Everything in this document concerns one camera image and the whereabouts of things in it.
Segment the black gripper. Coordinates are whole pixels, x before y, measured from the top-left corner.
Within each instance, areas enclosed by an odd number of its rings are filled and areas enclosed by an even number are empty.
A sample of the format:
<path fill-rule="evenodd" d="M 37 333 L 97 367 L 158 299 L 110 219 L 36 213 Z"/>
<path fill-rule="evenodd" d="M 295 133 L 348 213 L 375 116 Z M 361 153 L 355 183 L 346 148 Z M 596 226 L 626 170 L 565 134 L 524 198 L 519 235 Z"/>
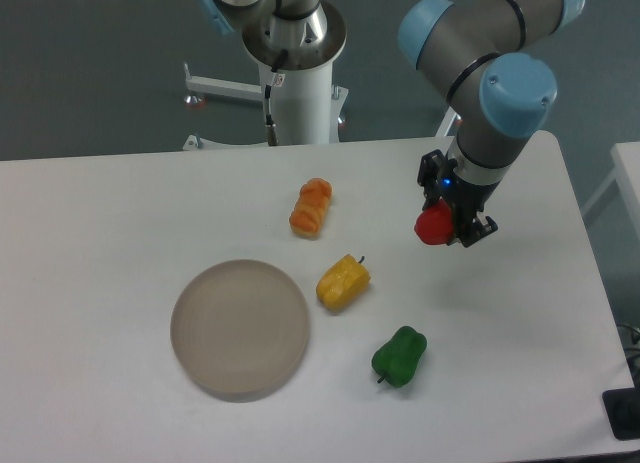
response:
<path fill-rule="evenodd" d="M 476 185 L 455 173 L 457 165 L 437 149 L 422 156 L 417 183 L 423 190 L 423 209 L 435 205 L 442 198 L 451 210 L 453 242 L 464 248 L 476 244 L 498 230 L 484 206 L 498 187 L 497 183 Z"/>

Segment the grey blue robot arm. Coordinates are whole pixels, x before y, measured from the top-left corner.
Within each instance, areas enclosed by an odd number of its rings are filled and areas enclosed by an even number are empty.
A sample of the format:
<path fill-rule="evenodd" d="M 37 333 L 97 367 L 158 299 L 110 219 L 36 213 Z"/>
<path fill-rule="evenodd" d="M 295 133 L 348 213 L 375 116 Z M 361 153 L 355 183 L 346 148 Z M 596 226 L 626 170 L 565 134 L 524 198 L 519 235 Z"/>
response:
<path fill-rule="evenodd" d="M 271 146 L 326 144 L 336 134 L 332 69 L 347 38 L 325 0 L 200 0 L 222 33 L 239 33 L 259 69 Z M 497 230 L 484 207 L 557 95 L 550 68 L 526 46 L 557 32 L 585 0 L 421 0 L 398 46 L 462 120 L 447 150 L 420 161 L 424 205 L 415 233 L 428 245 L 471 246 Z"/>

